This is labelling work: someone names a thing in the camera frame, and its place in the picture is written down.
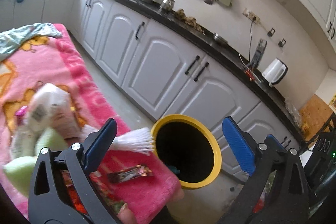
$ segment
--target wooden board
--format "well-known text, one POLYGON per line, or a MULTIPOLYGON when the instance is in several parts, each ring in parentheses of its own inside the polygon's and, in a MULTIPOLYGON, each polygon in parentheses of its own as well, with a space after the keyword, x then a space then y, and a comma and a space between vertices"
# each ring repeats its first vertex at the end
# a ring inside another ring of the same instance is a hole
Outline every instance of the wooden board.
POLYGON ((307 141, 320 130, 332 113, 332 109, 316 94, 300 109, 301 129, 307 141))

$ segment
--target silver screw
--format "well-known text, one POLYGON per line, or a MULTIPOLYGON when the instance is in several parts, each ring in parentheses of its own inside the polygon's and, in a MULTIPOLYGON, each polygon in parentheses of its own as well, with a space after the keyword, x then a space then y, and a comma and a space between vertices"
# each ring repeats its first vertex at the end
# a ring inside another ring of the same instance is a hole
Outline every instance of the silver screw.
POLYGON ((259 149, 265 151, 265 150, 267 150, 267 145, 264 144, 264 143, 260 143, 259 144, 259 149))
POLYGON ((78 150, 80 147, 81 147, 81 144, 80 144, 80 143, 74 143, 74 144, 71 146, 72 150, 78 150))
POLYGON ((297 151, 295 148, 291 148, 289 151, 292 155, 297 155, 297 151))
POLYGON ((41 154, 46 154, 48 152, 48 148, 42 148, 41 149, 41 154))

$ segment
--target wall socket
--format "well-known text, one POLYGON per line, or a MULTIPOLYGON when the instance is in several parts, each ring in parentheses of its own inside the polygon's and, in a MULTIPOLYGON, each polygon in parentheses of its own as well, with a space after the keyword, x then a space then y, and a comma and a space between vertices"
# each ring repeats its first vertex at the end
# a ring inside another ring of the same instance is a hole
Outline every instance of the wall socket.
POLYGON ((254 21, 255 24, 258 24, 260 22, 260 17, 258 17, 254 12, 250 11, 247 8, 244 9, 243 15, 246 16, 249 20, 253 20, 253 17, 256 17, 256 20, 254 21))

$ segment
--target black countertop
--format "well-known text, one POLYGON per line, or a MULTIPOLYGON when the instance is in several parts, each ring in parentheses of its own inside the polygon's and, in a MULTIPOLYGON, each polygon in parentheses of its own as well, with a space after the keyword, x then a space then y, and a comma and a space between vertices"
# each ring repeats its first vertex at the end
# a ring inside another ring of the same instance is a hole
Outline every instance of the black countertop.
POLYGON ((153 19, 169 29, 175 31, 205 53, 219 62, 223 67, 235 75, 250 90, 252 90, 261 101, 278 117, 285 125, 288 131, 299 142, 300 146, 304 142, 301 130, 295 125, 293 118, 285 108, 284 98, 274 87, 270 88, 268 82, 261 76, 259 71, 255 72, 260 81, 250 81, 250 78, 244 73, 244 66, 240 60, 239 54, 229 45, 219 47, 214 43, 208 30, 204 30, 207 35, 196 31, 192 27, 174 18, 173 15, 161 12, 157 3, 146 4, 140 0, 115 0, 116 2, 153 19))

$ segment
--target power cord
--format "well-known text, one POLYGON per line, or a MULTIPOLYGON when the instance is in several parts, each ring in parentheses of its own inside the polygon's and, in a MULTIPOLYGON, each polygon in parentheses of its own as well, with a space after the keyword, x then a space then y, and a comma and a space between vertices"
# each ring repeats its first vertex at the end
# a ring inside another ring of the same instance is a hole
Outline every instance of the power cord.
POLYGON ((250 47, 249 47, 249 62, 251 62, 252 25, 256 19, 257 19, 256 17, 252 18, 251 27, 250 27, 250 38, 251 39, 250 39, 250 47))

